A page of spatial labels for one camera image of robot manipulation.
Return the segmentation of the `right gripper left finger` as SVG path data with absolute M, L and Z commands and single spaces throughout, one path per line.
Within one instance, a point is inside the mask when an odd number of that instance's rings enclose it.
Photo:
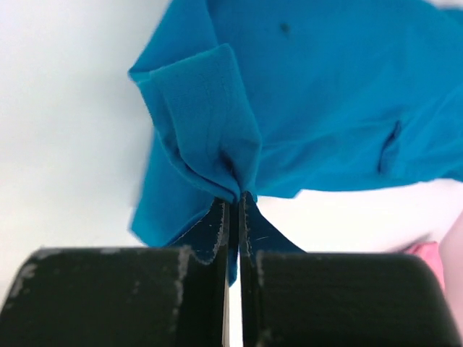
M 3 346 L 227 346 L 229 205 L 165 248 L 53 248 L 20 267 Z

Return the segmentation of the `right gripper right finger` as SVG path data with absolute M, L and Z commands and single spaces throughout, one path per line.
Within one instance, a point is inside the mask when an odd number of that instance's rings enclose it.
M 414 255 L 307 253 L 237 210 L 245 346 L 460 346 L 430 268 Z

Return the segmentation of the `blue t shirt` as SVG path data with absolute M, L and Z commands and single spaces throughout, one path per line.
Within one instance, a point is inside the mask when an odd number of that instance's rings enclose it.
M 155 132 L 133 233 L 215 198 L 462 180 L 462 10 L 427 1 L 173 1 L 129 69 Z

